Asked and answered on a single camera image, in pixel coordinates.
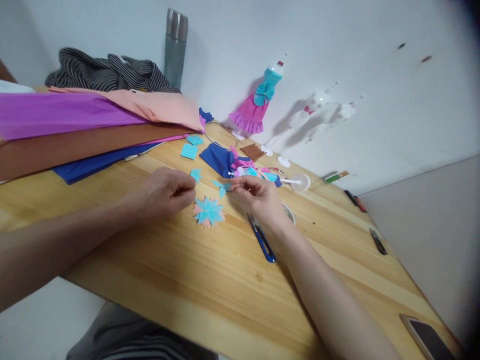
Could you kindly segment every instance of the thread snips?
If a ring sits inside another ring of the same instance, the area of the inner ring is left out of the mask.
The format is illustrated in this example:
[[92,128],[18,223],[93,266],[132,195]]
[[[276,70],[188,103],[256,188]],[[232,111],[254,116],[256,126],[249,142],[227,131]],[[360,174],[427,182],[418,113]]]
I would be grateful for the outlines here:
[[253,229],[253,232],[255,233],[258,243],[260,244],[261,250],[265,255],[265,259],[267,259],[269,263],[275,263],[277,261],[277,257],[275,256],[272,248],[270,247],[269,242],[267,241],[267,238],[265,237],[265,234],[262,231],[262,228],[260,227],[259,223],[257,222],[257,220],[252,214],[247,213],[247,215],[248,215],[248,221],[250,222],[251,228]]

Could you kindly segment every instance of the striped cloth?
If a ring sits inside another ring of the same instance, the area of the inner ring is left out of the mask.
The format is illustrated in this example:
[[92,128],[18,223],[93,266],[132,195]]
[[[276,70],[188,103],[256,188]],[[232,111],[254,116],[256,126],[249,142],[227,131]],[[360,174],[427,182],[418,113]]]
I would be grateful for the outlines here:
[[218,355],[176,335],[154,333],[113,348],[97,360],[218,360]]
[[60,69],[47,76],[46,86],[105,92],[145,89],[148,92],[181,94],[150,60],[135,60],[115,54],[108,54],[107,59],[95,58],[72,47],[61,49],[58,59]]

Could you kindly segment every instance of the person's left hand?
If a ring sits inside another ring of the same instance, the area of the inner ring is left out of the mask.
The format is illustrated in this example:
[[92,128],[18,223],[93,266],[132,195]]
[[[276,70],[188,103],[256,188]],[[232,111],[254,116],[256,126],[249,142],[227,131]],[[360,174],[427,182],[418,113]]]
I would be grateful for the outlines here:
[[167,167],[157,169],[141,185],[120,202],[138,222],[170,215],[193,204],[195,179],[183,171]]

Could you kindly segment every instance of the white plastic stand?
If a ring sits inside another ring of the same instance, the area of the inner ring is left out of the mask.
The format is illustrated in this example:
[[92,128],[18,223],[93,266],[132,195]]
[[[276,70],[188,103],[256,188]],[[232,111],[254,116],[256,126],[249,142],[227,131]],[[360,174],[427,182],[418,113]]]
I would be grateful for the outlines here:
[[293,191],[301,193],[310,187],[310,178],[307,174],[299,173],[292,176],[291,179],[280,179],[282,183],[290,184]]
[[260,150],[262,150],[264,153],[266,153],[267,156],[272,156],[274,154],[272,149],[271,148],[266,148],[265,145],[260,146]]
[[245,139],[245,135],[242,134],[242,129],[238,129],[235,131],[232,131],[231,134],[236,137],[238,140],[243,140]]
[[289,168],[291,165],[290,165],[290,161],[286,158],[286,157],[283,157],[283,156],[279,156],[276,158],[278,160],[278,162],[280,163],[280,165],[282,165],[283,167],[285,168]]

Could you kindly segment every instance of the blue paper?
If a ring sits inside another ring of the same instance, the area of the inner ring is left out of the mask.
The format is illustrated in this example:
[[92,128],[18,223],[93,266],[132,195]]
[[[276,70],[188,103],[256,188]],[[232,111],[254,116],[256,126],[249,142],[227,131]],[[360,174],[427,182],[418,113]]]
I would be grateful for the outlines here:
[[[233,178],[232,164],[236,160],[234,154],[225,148],[211,143],[200,153],[200,157],[222,178]],[[249,157],[238,157],[237,160],[250,161]]]
[[215,181],[215,180],[212,180],[211,181],[216,187],[220,188],[219,190],[219,194],[220,194],[220,199],[223,198],[225,196],[225,194],[227,193],[227,191],[231,191],[230,190],[230,187],[232,186],[232,183],[229,182],[229,183],[226,183],[226,184],[222,184],[221,182],[218,182],[218,181]]
[[263,174],[266,176],[267,180],[274,182],[277,188],[282,186],[282,182],[280,181],[280,176],[278,176],[277,174],[274,174],[271,172],[264,172]]
[[199,108],[198,112],[200,116],[205,119],[205,124],[208,124],[209,122],[214,120],[214,117],[212,116],[212,114],[209,112],[204,112],[202,108]]
[[202,224],[205,220],[209,220],[212,226],[215,226],[215,222],[221,222],[224,219],[220,215],[220,212],[224,208],[223,205],[219,205],[217,200],[210,201],[208,197],[205,201],[201,201],[195,198],[195,202],[200,208],[201,212],[195,215],[195,219],[198,219],[198,223]]
[[252,176],[257,176],[257,170],[255,170],[253,167],[249,167],[248,174]]
[[200,175],[200,172],[201,172],[201,171],[202,171],[202,169],[192,169],[192,170],[190,171],[190,176],[191,176],[192,178],[194,178],[197,183],[200,182],[200,179],[203,179],[203,178],[204,178],[202,175]]
[[197,135],[194,135],[194,136],[188,135],[188,136],[186,137],[186,140],[187,140],[190,144],[192,144],[193,146],[198,146],[198,145],[201,145],[201,144],[204,143],[204,141],[203,141],[200,137],[198,137]]
[[158,145],[158,143],[152,143],[147,145],[126,147],[100,155],[87,157],[82,160],[69,162],[54,167],[53,171],[63,180],[65,180],[68,185],[71,185],[112,166],[120,160],[132,155],[142,154]]
[[181,156],[185,158],[189,158],[192,160],[195,160],[195,157],[197,156],[197,151],[199,150],[198,147],[193,146],[191,144],[183,144],[183,149],[181,150]]

